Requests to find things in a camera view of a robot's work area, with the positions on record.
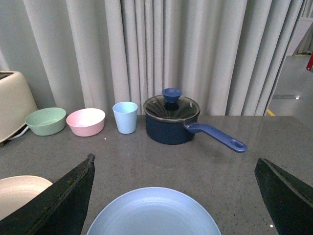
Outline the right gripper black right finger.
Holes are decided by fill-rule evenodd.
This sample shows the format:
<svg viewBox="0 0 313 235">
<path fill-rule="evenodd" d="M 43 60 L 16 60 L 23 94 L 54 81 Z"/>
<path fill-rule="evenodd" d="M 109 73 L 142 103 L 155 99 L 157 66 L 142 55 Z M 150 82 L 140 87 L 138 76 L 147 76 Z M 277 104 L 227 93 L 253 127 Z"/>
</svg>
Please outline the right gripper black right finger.
<svg viewBox="0 0 313 235">
<path fill-rule="evenodd" d="M 311 235 L 313 188 L 267 159 L 258 160 L 254 173 L 278 234 Z"/>
</svg>

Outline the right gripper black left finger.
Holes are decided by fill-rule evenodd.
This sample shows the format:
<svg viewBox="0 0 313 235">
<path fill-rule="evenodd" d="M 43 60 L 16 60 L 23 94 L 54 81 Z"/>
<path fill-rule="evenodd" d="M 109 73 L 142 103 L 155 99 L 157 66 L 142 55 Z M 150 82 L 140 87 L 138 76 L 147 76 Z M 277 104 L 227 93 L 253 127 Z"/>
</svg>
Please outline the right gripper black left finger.
<svg viewBox="0 0 313 235">
<path fill-rule="evenodd" d="M 0 222 L 2 235 L 79 235 L 87 216 L 95 156 Z"/>
</svg>

